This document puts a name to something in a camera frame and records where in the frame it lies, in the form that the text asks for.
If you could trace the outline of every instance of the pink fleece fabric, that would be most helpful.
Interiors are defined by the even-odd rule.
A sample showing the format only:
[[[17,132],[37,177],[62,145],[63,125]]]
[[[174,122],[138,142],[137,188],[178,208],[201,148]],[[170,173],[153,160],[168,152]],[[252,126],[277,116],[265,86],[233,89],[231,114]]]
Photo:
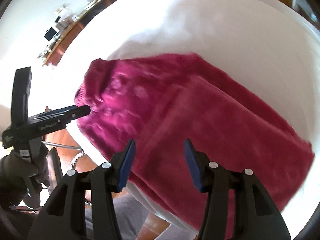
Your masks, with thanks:
[[[311,144],[279,114],[197,54],[94,60],[75,103],[91,107],[78,126],[107,159],[136,140],[130,181],[197,230],[207,195],[193,186],[186,138],[228,170],[252,169],[279,210],[314,158]]]

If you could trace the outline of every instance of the black glove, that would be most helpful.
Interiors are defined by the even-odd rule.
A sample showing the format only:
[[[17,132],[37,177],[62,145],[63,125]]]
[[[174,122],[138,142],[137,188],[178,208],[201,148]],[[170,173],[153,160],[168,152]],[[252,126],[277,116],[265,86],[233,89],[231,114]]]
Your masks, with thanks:
[[[0,160],[0,180],[7,181],[8,186],[26,189],[23,178],[34,176],[36,182],[49,186],[49,170],[46,158],[48,155],[47,147],[41,143],[39,155],[41,158],[34,160],[35,163],[29,163],[20,158],[19,155],[19,153],[12,150],[9,155]]]

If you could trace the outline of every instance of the white cloth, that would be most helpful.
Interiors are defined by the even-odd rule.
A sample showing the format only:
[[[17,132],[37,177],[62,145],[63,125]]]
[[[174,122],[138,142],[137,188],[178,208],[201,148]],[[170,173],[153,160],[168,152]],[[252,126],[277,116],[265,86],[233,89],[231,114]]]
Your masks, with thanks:
[[[305,19],[276,0],[118,0],[97,15],[68,47],[54,73],[51,108],[73,104],[90,62],[195,52],[273,107],[319,155],[320,42]],[[92,160],[104,158],[79,132],[68,131]],[[313,169],[283,212],[294,237],[320,200]],[[167,221],[196,230],[127,185],[136,199]]]

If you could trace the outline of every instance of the wooden table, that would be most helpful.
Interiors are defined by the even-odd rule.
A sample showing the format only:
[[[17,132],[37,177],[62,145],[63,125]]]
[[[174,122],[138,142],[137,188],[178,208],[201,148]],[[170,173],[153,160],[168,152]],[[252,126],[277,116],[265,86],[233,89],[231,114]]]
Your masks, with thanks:
[[[63,54],[70,46],[71,42],[78,36],[78,34],[84,29],[84,27],[101,11],[107,8],[109,5],[117,0],[98,0],[92,7],[84,10],[79,14],[79,19],[69,25],[61,34],[61,37],[57,40],[51,52],[45,56],[43,66],[58,65]]]

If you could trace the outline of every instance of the metal rod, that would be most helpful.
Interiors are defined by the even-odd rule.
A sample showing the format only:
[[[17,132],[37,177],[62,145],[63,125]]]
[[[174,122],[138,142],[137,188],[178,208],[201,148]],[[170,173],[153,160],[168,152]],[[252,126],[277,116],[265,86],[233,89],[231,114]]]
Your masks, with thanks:
[[[51,143],[51,142],[46,142],[46,141],[42,141],[45,145],[50,145],[50,146],[55,146],[55,147],[59,147],[59,148],[66,148],[66,149],[73,149],[73,150],[79,150],[79,151],[83,151],[83,149],[81,147],[77,147],[77,146],[69,146],[69,145],[64,145],[64,144],[59,144],[59,143]]]

